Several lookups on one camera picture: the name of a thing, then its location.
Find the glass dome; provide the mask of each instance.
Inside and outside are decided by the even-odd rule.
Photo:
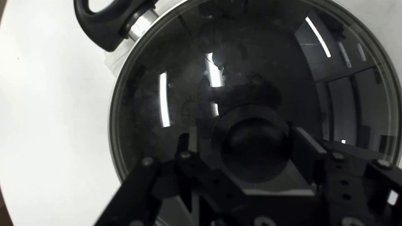
[[[382,47],[331,2],[187,2],[157,20],[122,69],[110,110],[112,153],[124,179],[146,156],[171,160],[178,137],[189,132],[191,151],[244,189],[305,189],[291,162],[274,164],[264,152],[275,148],[269,142],[228,153],[237,141],[216,137],[241,137],[242,122],[256,137],[272,133],[266,123],[284,131],[291,125],[323,146],[396,161],[399,97]]]

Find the black handle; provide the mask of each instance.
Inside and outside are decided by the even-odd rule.
[[[88,0],[74,0],[79,25],[97,46],[113,52],[127,37],[129,27],[147,10],[154,8],[156,0],[114,0],[99,13],[89,9]]]

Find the transparent dome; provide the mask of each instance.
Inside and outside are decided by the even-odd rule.
[[[124,179],[144,156],[173,159],[191,132],[192,151],[245,189],[305,189],[290,161],[265,152],[282,147],[238,143],[244,122],[259,141],[275,133],[266,125],[291,125],[324,147],[396,161],[399,97],[382,47],[331,2],[188,2],[157,20],[127,59],[110,110],[112,153]]]

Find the bolt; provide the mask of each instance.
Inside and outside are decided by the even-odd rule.
[[[254,226],[276,226],[276,224],[270,218],[259,216],[259,218],[255,218]]]
[[[144,159],[142,159],[141,164],[142,164],[142,166],[146,166],[146,167],[151,166],[153,164],[153,159],[144,157]]]
[[[374,161],[374,164],[377,165],[377,166],[379,166],[380,169],[383,169],[383,170],[389,170],[390,169],[390,164],[388,162],[388,161],[385,161],[385,160],[377,160],[377,161]]]
[[[364,226],[364,224],[354,218],[343,218],[342,219],[342,226]]]
[[[179,157],[183,159],[183,160],[189,159],[189,156],[191,156],[191,153],[188,153],[188,152],[181,152],[179,153]]]
[[[344,156],[339,152],[333,152],[331,157],[338,162],[342,162],[344,160]]]

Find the white background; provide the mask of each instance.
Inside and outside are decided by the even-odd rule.
[[[374,32],[402,76],[402,2],[338,3]],[[0,186],[14,224],[92,225],[119,185],[108,146],[115,77],[73,0],[9,0],[0,62]]]

